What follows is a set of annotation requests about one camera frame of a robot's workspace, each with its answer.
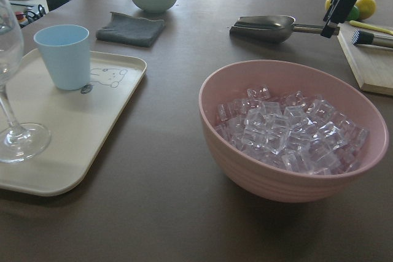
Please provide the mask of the lower yellow lemon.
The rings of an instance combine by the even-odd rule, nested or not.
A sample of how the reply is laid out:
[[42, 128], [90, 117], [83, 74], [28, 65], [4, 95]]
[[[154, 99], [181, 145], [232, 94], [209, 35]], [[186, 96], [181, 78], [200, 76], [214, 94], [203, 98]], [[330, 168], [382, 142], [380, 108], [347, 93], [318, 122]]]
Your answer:
[[332, 0], [325, 0], [325, 5], [324, 5], [324, 7], [325, 7], [325, 10], [326, 10], [326, 11], [329, 10], [331, 4], [332, 4]]

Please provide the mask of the light blue plastic cup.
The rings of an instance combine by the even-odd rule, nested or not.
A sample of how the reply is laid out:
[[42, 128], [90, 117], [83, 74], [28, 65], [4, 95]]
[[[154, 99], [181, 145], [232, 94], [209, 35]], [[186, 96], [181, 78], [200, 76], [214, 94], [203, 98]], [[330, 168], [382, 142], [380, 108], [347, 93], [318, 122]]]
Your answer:
[[55, 86], [77, 90], [90, 81], [89, 30], [79, 25], [55, 25], [34, 35]]

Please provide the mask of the folded grey cloth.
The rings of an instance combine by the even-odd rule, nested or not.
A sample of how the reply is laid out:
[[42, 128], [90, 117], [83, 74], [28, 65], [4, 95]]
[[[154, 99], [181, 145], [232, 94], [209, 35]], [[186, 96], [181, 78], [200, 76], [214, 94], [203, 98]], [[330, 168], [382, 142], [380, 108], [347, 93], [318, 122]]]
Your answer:
[[150, 47], [164, 28], [164, 20], [150, 20], [111, 12], [110, 22], [97, 30], [96, 38], [105, 42]]

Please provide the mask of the green lime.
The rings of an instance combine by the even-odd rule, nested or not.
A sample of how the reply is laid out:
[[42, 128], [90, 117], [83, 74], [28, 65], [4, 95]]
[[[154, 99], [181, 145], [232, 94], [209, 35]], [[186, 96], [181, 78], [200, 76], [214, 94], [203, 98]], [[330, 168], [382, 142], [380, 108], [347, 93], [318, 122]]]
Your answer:
[[353, 6], [350, 13], [346, 17], [346, 20], [347, 21], [358, 20], [359, 15], [360, 15], [359, 9], [357, 8], [357, 6]]

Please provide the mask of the yellow lemon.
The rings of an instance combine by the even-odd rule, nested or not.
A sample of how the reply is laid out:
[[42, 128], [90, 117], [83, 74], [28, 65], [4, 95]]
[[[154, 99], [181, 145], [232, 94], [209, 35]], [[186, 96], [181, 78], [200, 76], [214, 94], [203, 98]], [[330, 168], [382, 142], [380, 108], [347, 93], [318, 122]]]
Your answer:
[[325, 10], [326, 10], [326, 11], [329, 10], [331, 4], [332, 4], [332, 0], [325, 0], [325, 5], [324, 5], [324, 7], [325, 7]]
[[375, 0], [357, 0], [355, 6], [359, 10], [358, 20], [365, 20], [370, 18], [376, 11]]

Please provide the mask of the pile of clear ice cubes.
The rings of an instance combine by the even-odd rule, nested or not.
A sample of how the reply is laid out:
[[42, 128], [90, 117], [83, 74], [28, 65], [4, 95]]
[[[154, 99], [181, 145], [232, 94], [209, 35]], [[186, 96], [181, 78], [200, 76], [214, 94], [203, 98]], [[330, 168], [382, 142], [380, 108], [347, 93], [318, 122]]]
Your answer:
[[354, 123], [320, 94], [272, 96], [266, 85], [216, 107], [215, 131], [237, 150], [275, 168], [337, 175], [360, 167], [369, 130]]

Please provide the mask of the pink bowl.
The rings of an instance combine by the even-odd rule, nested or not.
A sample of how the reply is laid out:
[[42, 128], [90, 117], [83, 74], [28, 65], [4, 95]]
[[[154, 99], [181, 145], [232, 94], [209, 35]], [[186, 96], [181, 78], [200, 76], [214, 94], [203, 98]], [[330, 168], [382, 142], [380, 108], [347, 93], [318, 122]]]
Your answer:
[[[271, 94], [301, 90], [321, 94], [328, 102], [370, 131], [360, 150], [361, 166], [339, 175], [305, 175], [271, 167], [237, 150], [214, 129], [218, 104], [240, 98], [253, 85], [265, 84]], [[386, 122], [373, 103], [346, 82], [312, 67], [287, 61], [251, 60], [229, 64], [213, 72], [199, 94], [204, 138], [216, 163], [241, 188], [279, 202], [310, 202], [343, 190], [376, 166], [389, 146]]]

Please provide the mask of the wooden cutting board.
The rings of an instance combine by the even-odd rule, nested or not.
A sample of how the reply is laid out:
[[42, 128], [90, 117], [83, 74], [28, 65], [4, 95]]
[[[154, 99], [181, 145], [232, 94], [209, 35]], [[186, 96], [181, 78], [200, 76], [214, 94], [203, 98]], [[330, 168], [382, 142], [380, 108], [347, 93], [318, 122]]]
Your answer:
[[359, 88], [392, 96], [392, 49], [353, 45], [352, 35], [356, 29], [348, 23], [342, 24], [338, 40]]

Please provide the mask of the cream rabbit serving tray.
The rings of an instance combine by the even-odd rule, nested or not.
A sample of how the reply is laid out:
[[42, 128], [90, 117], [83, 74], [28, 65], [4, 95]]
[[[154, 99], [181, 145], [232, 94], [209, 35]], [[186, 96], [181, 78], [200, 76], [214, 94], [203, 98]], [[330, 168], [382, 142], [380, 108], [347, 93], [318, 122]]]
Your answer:
[[52, 138], [38, 156], [1, 164], [1, 188], [55, 196], [87, 174], [117, 119], [146, 73], [137, 57], [92, 52], [91, 82], [63, 91], [52, 82], [38, 50], [27, 53], [7, 92], [16, 117], [48, 127]]

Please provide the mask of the stainless steel ice scoop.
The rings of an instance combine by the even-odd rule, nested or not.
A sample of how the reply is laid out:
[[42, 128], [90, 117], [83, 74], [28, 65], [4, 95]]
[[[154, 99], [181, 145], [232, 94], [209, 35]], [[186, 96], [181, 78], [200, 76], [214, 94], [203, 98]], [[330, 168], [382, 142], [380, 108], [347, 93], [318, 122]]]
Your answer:
[[278, 44], [287, 40], [292, 33], [321, 35], [323, 29], [321, 25], [296, 23], [294, 17], [287, 15], [262, 15], [239, 17], [230, 28], [230, 34]]

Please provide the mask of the upper yellow lemon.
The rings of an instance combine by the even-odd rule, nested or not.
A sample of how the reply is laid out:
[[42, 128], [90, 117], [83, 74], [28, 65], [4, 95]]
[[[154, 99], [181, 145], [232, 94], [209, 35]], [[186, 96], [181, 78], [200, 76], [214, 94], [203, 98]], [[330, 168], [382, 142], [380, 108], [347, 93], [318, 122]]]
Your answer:
[[355, 6], [359, 10], [358, 20], [365, 20], [370, 18], [376, 11], [375, 0], [357, 0]]

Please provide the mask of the yellow plastic knife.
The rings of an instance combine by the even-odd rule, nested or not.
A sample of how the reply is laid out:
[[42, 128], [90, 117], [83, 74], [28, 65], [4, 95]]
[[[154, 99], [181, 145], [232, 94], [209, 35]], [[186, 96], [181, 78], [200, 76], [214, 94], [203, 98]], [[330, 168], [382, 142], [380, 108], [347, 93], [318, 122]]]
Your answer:
[[377, 31], [377, 32], [393, 35], [393, 32], [392, 32], [391, 29], [383, 28], [383, 27], [380, 27], [380, 26], [370, 25], [370, 24], [362, 23], [362, 22], [355, 21], [355, 20], [349, 21], [349, 24], [351, 26], [355, 26], [357, 28], [370, 29], [372, 31]]

